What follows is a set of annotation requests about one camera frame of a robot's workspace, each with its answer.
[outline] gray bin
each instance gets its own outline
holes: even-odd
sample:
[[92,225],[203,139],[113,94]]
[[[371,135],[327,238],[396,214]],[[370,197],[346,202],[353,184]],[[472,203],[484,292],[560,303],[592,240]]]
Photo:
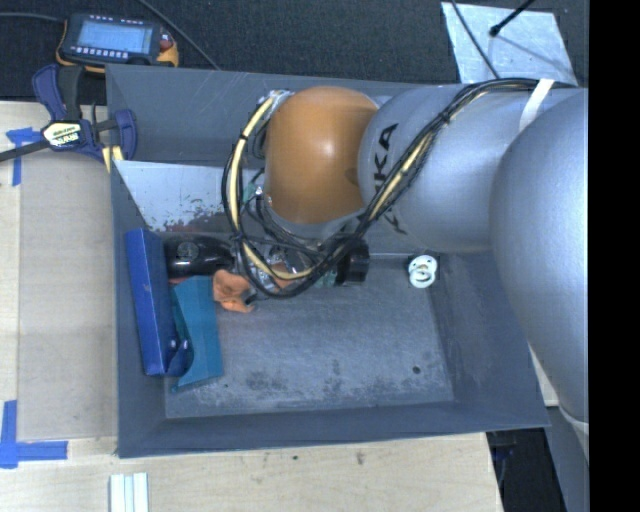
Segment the gray bin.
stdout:
[[[176,180],[188,180],[190,165],[223,165],[256,101],[269,90],[318,84],[376,98],[417,87],[107,69],[110,112],[130,108],[137,118],[136,160],[188,164]],[[257,163],[249,159],[247,165]],[[397,245],[382,226],[367,237],[372,262],[364,285],[311,289],[289,301],[261,303],[248,315],[218,310],[225,375],[171,392],[171,381],[142,370],[124,247],[124,233],[150,227],[134,200],[158,187],[148,174],[136,190],[129,190],[119,169],[111,174],[121,457],[548,425],[529,349],[492,255],[436,255],[438,281],[414,289],[405,264],[416,248]],[[209,226],[217,230],[224,221],[214,217]],[[157,220],[164,229],[195,229]],[[202,223],[196,228],[214,230]]]

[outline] orange object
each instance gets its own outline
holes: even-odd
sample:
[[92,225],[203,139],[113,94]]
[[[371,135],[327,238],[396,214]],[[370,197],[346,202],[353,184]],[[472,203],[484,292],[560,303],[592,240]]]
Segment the orange object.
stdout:
[[227,270],[218,270],[213,275],[213,300],[228,311],[251,312],[253,306],[247,306],[242,299],[242,294],[250,289],[251,284],[246,277]]
[[271,208],[298,224],[328,222],[362,208],[358,151],[377,109],[345,87],[310,87],[285,100],[265,141]]

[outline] black cable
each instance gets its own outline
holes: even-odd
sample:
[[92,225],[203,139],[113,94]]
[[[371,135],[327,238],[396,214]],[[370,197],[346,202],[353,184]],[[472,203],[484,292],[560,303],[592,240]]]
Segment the black cable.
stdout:
[[[223,173],[222,200],[225,212],[227,213],[235,237],[237,253],[239,254],[238,259],[242,261],[242,265],[249,280],[258,290],[260,290],[266,296],[277,299],[295,297],[303,291],[307,290],[309,287],[313,286],[327,271],[337,265],[339,261],[348,254],[354,244],[360,242],[369,227],[374,222],[376,222],[380,218],[380,216],[384,215],[389,210],[389,208],[391,208],[393,204],[398,200],[398,198],[400,198],[409,189],[415,178],[418,176],[420,170],[424,167],[424,162],[428,158],[428,155],[430,154],[434,146],[438,134],[445,126],[447,126],[451,122],[451,119],[453,119],[453,117],[457,113],[459,113],[471,102],[489,92],[503,90],[530,91],[536,87],[538,82],[538,80],[528,78],[505,78],[488,80],[486,82],[477,84],[470,84],[461,89],[455,95],[449,105],[420,130],[420,132],[408,145],[406,150],[402,153],[397,162],[392,166],[384,182],[365,208],[364,213],[359,216],[360,222],[356,226],[355,230],[352,233],[337,233],[328,240],[325,240],[322,244],[323,248],[320,249],[319,246],[319,249],[317,251],[317,257],[322,259],[318,263],[313,265],[310,273],[300,278],[291,278],[291,281],[297,281],[297,283],[292,284],[288,287],[282,287],[280,288],[279,292],[274,292],[267,289],[258,277],[257,274],[260,271],[257,269],[256,265],[251,263],[250,258],[248,257],[244,248],[244,243],[247,243],[252,248],[252,251],[254,252],[253,256],[257,258],[266,268],[272,271],[273,268],[271,267],[271,265],[269,265],[269,263],[267,263],[261,252],[255,250],[255,248],[252,246],[252,237],[246,234],[244,227],[242,226],[242,220],[238,219],[238,228],[236,228],[232,222],[227,196],[227,184],[229,180],[232,160],[230,156]],[[566,86],[566,84],[557,84],[557,86],[564,87]],[[410,158],[413,158],[413,161],[410,166],[406,166],[406,163]],[[400,180],[397,180],[397,177],[400,174],[402,174],[402,178]],[[391,191],[391,193],[388,194],[387,197],[387,190],[392,185],[394,189]],[[237,204],[241,204],[239,202],[240,195],[241,192],[240,190],[238,190],[236,197],[236,201],[238,201]],[[273,237],[274,240],[271,241],[254,239],[253,241],[255,241],[256,243],[268,241],[273,246],[277,246],[281,241],[283,241],[283,248],[286,247],[284,244],[291,244],[292,250],[299,251],[301,256],[304,255],[304,251],[301,250],[300,244],[295,239],[288,238],[289,233],[286,230],[283,230],[281,226],[279,226],[270,218],[270,216],[268,215],[268,210],[266,210],[265,208],[260,208],[260,205],[258,205],[256,211],[258,215],[251,215],[252,218],[262,227],[264,232]]]
[[0,12],[2,18],[32,18],[36,20],[53,21],[54,23],[64,24],[64,20],[55,16],[47,16],[46,14],[33,14],[30,12]]
[[140,4],[144,5],[147,9],[153,12],[158,18],[162,19],[167,25],[169,25],[176,33],[180,34],[200,55],[204,57],[204,59],[211,64],[213,69],[217,69],[218,71],[222,71],[220,66],[218,66],[212,59],[209,57],[202,48],[200,48],[187,34],[185,34],[182,30],[180,30],[175,23],[173,23],[169,18],[167,18],[164,14],[162,14],[158,9],[153,7],[146,2],[145,0],[137,0]]
[[462,13],[460,12],[460,9],[458,9],[458,4],[456,3],[456,0],[451,0],[451,5],[453,6],[454,10],[456,11],[456,15],[460,19],[460,23],[462,23],[462,26],[464,27],[465,31],[467,32],[467,34],[471,38],[471,42],[476,47],[476,50],[478,50],[478,53],[480,53],[480,56],[482,57],[482,60],[485,61],[485,63],[487,64],[487,66],[491,70],[491,73],[493,73],[493,76],[495,76],[496,78],[500,78],[500,75],[496,71],[496,68],[493,67],[493,64],[491,64],[491,61],[489,60],[489,57],[487,57],[487,55],[484,53],[484,50],[480,47],[480,44],[478,44],[478,41],[476,40],[476,38],[474,37],[473,33],[471,32],[471,29],[469,28],[469,25],[467,25],[467,22],[465,21],[464,17],[462,16]]
[[503,19],[500,23],[497,23],[489,30],[489,35],[491,37],[496,37],[500,31],[513,20],[516,16],[519,16],[522,11],[524,11],[527,7],[529,7],[536,0],[527,0],[520,7],[518,7],[515,11],[513,11],[509,16]]

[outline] blue rectangular block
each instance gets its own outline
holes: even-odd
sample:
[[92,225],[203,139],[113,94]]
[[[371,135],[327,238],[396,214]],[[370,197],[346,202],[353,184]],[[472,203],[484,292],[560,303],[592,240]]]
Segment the blue rectangular block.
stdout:
[[142,363],[147,375],[165,375],[179,340],[160,237],[146,229],[125,234]]

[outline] black object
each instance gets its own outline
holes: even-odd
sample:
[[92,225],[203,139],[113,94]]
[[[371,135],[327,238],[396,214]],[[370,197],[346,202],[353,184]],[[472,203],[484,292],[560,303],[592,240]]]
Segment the black object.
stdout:
[[163,37],[170,36],[153,21],[72,14],[58,48],[58,56],[65,62],[97,67],[133,62],[165,65],[156,59]]
[[351,249],[338,263],[336,285],[364,283],[369,271],[369,247],[364,240]]
[[515,11],[513,11],[511,14],[509,14],[509,16],[507,16],[505,19],[503,19],[500,23],[498,23],[497,25],[494,25],[493,27],[491,27],[491,29],[489,30],[489,35],[491,37],[496,37],[500,33],[500,31],[508,23],[510,23],[517,16],[519,16],[522,11],[524,11],[527,7],[529,7],[535,1],[536,0],[527,0],[520,7],[518,7]]
[[229,246],[211,235],[173,234],[163,243],[169,278],[212,275],[234,264]]

